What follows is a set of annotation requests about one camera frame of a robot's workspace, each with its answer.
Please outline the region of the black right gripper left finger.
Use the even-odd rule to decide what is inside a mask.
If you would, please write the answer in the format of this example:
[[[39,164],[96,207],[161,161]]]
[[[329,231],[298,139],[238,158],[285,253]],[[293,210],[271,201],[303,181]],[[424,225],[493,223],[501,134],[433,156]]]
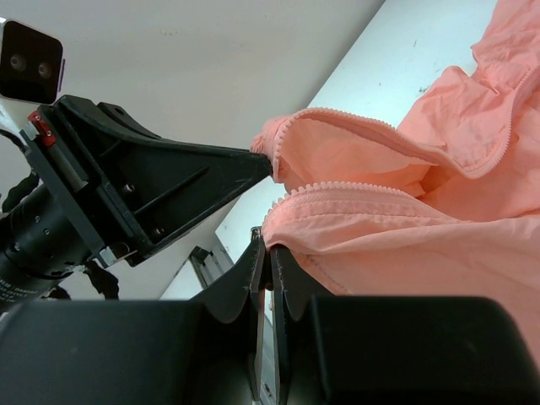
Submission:
[[[261,398],[265,259],[261,229],[255,227],[236,264],[197,296],[208,312],[202,395],[210,401]]]

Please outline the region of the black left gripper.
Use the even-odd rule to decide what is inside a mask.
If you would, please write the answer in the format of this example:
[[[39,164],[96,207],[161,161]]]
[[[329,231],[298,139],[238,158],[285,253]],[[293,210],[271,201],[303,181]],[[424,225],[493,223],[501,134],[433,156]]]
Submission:
[[[269,177],[263,154],[161,138],[117,105],[65,95],[22,131],[43,181],[22,235],[32,262],[135,267]]]

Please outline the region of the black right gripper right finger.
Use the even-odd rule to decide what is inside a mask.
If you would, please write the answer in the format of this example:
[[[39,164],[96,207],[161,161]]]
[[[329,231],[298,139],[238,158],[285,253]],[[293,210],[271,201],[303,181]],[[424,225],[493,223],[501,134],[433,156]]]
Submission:
[[[319,284],[290,250],[270,251],[273,278],[273,337],[278,404],[319,402],[319,372],[311,320],[311,297]]]

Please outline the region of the salmon pink zip jacket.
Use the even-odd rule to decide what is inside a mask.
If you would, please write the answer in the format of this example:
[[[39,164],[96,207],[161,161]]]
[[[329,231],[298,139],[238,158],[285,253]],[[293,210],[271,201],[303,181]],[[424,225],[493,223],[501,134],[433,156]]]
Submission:
[[[326,108],[268,121],[251,146],[286,194],[267,246],[334,294],[483,296],[539,355],[539,4],[500,1],[399,126]]]

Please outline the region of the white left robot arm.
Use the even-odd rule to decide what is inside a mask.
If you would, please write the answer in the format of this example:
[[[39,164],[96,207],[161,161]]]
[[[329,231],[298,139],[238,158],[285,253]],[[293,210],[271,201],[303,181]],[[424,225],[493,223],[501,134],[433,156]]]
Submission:
[[[108,268],[145,262],[272,173],[245,149],[162,138],[120,106],[64,95],[10,134],[30,174],[1,216],[1,309],[50,294],[74,273],[116,299]]]

